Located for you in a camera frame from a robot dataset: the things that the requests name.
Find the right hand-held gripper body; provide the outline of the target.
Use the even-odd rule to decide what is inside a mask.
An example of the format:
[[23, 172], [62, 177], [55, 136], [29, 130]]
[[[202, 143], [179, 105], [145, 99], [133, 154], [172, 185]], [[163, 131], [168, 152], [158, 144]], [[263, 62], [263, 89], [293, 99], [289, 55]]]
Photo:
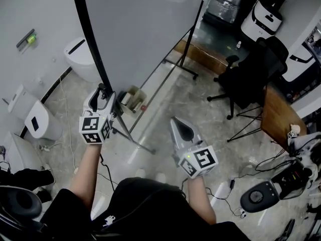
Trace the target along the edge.
[[208, 174], [218, 165], [218, 159], [213, 146], [208, 146], [205, 142], [177, 150], [174, 158], [176, 165], [190, 179]]

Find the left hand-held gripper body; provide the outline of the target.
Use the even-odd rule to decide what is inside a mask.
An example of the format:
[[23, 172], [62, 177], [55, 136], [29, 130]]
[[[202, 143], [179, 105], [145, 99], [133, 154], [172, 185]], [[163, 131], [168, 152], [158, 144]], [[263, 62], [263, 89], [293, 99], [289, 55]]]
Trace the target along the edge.
[[109, 137], [111, 110], [84, 110], [79, 117], [79, 133], [86, 144], [103, 144]]

